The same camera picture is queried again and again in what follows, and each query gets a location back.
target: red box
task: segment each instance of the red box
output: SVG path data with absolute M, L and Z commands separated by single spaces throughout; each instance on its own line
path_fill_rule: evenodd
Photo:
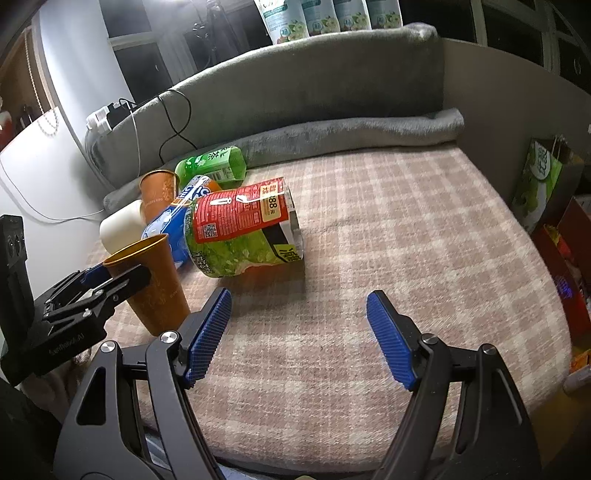
M 591 286 L 591 218 L 575 199 L 571 199 L 558 223 L 558 231 L 570 248 L 581 275 Z M 558 250 L 548 231 L 539 226 L 531 236 L 542 259 L 548 267 L 562 300 L 564 314 L 569 324 L 570 337 L 576 341 L 591 332 L 591 320 L 585 299 L 579 290 L 566 260 Z

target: red label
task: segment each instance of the red label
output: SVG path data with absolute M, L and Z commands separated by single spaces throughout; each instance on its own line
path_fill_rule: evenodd
M 193 216 L 198 244 L 230 240 L 288 219 L 283 177 L 201 198 Z

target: gray fabric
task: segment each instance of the gray fabric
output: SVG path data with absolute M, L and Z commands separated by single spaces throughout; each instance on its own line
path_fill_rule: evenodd
M 287 125 L 357 117 L 415 116 L 441 110 L 443 48 L 435 28 L 411 24 L 392 30 L 318 35 L 260 48 L 179 83 L 192 104 L 183 132 L 198 148 Z M 189 107 L 161 94 L 181 128 Z M 161 166 L 158 149 L 173 134 L 158 99 L 134 114 L 141 173 Z M 164 162 L 192 150 L 174 138 Z M 92 148 L 102 174 L 119 188 L 137 177 L 137 146 L 127 117 Z
M 453 141 L 463 127 L 462 114 L 455 108 L 425 116 L 307 122 L 211 145 L 180 155 L 160 168 L 174 171 L 177 163 L 187 156 L 230 145 L 242 150 L 248 168 L 359 148 L 422 147 Z M 139 178 L 109 193 L 103 205 L 111 214 L 137 198 Z

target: white squeeze tube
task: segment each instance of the white squeeze tube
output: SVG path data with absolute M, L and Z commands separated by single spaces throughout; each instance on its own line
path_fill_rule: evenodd
M 301 0 L 310 36 L 340 32 L 332 0 Z
M 334 0 L 341 32 L 371 30 L 365 0 Z
M 301 0 L 255 0 L 273 44 L 307 38 Z
M 146 228 L 141 205 L 142 201 L 136 200 L 100 223 L 100 241 L 111 255 L 141 239 Z
M 367 0 L 371 28 L 402 27 L 398 0 Z

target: blue package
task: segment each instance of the blue package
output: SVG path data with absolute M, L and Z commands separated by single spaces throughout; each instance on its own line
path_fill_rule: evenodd
M 173 202 L 145 228 L 142 239 L 159 233 L 168 234 L 168 243 L 173 253 L 174 266 L 180 267 L 191 255 L 184 237 L 184 217 L 191 201 L 221 190 L 219 185 L 205 175 L 193 177 Z

